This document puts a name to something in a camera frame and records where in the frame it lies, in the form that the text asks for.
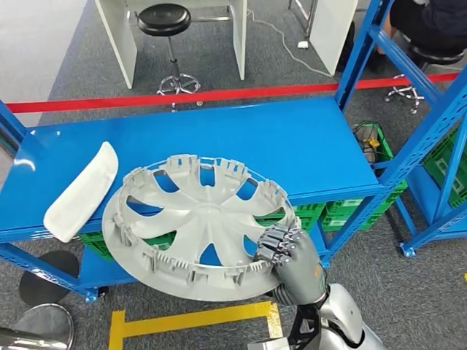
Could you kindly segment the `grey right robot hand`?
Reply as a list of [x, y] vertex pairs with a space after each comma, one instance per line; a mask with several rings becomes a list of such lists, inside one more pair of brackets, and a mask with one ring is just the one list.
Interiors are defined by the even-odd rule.
[[279, 303], [319, 304], [328, 296], [326, 271], [310, 235], [300, 227], [268, 227], [258, 239], [255, 258], [272, 264], [279, 285], [268, 295]]

